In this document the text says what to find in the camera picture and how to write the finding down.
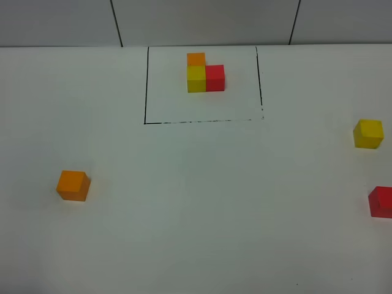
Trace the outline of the yellow template cube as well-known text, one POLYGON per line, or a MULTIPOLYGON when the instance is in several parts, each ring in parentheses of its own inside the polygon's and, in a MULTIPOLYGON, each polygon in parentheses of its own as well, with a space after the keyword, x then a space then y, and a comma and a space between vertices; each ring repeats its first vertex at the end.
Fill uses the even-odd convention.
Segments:
POLYGON ((187 92, 206 91, 206 66, 187 66, 187 92))

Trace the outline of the red template cube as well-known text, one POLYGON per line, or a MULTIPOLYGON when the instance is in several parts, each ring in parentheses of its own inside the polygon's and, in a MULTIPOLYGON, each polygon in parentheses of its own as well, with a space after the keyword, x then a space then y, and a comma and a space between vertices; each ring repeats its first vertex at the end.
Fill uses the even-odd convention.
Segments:
POLYGON ((225 90, 225 70, 224 65, 207 65, 206 72, 206 92, 225 90))

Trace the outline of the orange template cube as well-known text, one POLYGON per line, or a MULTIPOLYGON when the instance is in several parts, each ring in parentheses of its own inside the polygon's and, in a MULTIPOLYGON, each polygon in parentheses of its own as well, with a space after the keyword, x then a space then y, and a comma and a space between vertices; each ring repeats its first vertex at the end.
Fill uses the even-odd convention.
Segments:
POLYGON ((187 54, 188 66, 205 66, 206 58, 205 53, 188 53, 187 54))

